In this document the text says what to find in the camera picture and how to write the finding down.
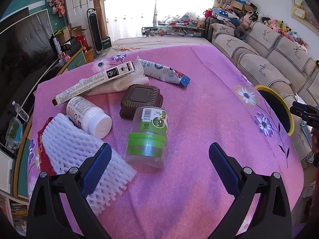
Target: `sofa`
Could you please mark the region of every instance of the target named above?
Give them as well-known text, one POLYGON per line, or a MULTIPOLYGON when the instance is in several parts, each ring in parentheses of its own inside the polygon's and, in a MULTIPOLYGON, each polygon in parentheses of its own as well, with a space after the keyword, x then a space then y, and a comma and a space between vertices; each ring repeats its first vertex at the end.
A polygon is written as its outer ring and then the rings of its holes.
MULTIPOLYGON (((291 107, 297 93, 307 104, 319 104, 319 61, 315 62, 297 44, 260 22, 246 30, 246 42, 234 36, 234 28, 214 23, 211 43, 217 47, 254 85, 275 90, 291 107)), ((304 168, 305 186, 315 181, 313 154, 300 124, 293 116, 293 145, 304 168)))

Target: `white refrigerator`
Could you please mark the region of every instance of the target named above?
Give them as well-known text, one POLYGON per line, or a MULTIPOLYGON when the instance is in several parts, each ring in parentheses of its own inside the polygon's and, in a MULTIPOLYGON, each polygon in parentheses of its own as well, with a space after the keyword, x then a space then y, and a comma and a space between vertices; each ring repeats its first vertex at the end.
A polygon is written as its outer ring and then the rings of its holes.
POLYGON ((87 20, 87 10, 94 8, 93 0, 65 0, 65 6, 69 23, 71 23, 73 27, 81 25, 82 28, 86 29, 84 33, 87 44, 94 47, 87 20))

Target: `plastic bottle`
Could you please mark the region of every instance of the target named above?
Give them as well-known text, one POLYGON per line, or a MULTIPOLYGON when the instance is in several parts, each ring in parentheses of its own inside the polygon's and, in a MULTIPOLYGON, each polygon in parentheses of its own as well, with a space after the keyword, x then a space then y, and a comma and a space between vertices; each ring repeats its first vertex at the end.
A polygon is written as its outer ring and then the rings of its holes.
POLYGON ((82 96, 70 99, 66 106, 66 114, 78 128, 99 139, 104 138, 112 127, 111 117, 82 96))
POLYGON ((167 146, 167 113, 157 107, 137 108, 128 135, 125 160, 128 164, 164 168, 167 146))
POLYGON ((13 117, 10 120, 9 127, 5 135, 5 140, 7 140, 12 149, 17 149, 22 142, 22 135, 23 125, 17 117, 13 117))
POLYGON ((25 121, 28 122, 29 115, 22 109, 20 104, 16 103, 15 101, 12 102, 12 105, 14 106, 15 111, 19 114, 19 116, 25 121))

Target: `white bottle cap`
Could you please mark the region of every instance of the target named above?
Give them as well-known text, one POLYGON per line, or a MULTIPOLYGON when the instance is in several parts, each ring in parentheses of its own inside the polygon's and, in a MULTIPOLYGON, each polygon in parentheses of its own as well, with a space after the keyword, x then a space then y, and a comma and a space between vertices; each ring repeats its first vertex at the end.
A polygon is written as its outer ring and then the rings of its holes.
POLYGON ((104 138, 112 127, 112 119, 105 113, 98 113, 90 120, 88 131, 91 135, 102 139, 104 138))

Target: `brown lid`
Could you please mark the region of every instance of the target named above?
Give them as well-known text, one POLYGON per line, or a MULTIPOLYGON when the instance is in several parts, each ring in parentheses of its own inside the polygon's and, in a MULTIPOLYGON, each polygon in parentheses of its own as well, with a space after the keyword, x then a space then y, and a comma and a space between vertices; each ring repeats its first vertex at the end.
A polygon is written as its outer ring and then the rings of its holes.
POLYGON ((147 84, 133 84, 127 89, 121 101, 120 116, 132 120, 137 108, 145 106, 160 108, 162 103, 163 96, 160 94, 158 87, 147 84))

